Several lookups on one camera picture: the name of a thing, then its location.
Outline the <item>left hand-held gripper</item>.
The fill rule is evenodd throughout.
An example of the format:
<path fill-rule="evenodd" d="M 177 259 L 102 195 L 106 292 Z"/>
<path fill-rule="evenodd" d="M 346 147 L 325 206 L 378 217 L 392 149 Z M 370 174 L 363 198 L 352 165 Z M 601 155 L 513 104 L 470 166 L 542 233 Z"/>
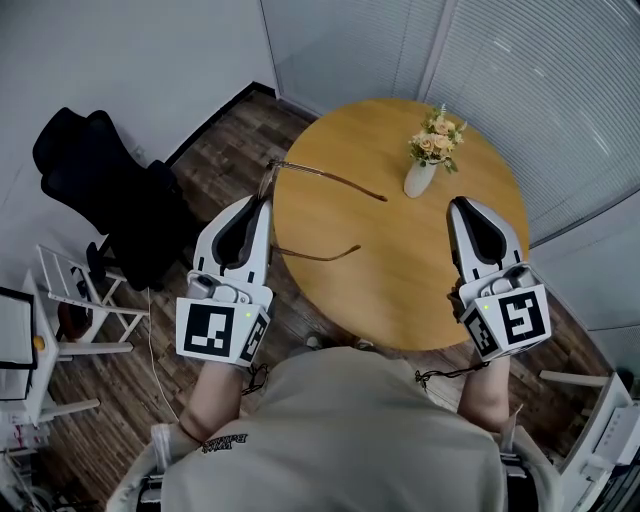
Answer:
<path fill-rule="evenodd" d="M 187 295 L 176 300 L 177 354 L 252 365 L 271 322 L 274 294 L 262 286 L 271 258 L 271 220 L 270 200 L 246 197 L 201 231 Z"/>

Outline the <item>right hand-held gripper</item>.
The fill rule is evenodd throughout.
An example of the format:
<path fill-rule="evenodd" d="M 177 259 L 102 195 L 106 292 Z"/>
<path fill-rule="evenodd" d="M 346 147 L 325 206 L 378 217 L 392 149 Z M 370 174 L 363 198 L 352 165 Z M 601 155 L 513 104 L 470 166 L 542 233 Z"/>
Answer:
<path fill-rule="evenodd" d="M 524 255 L 513 227 L 469 198 L 450 201 L 447 227 L 452 261 L 463 283 L 449 298 L 480 360 L 514 355 L 549 339 L 547 292 L 530 266 L 521 263 Z"/>

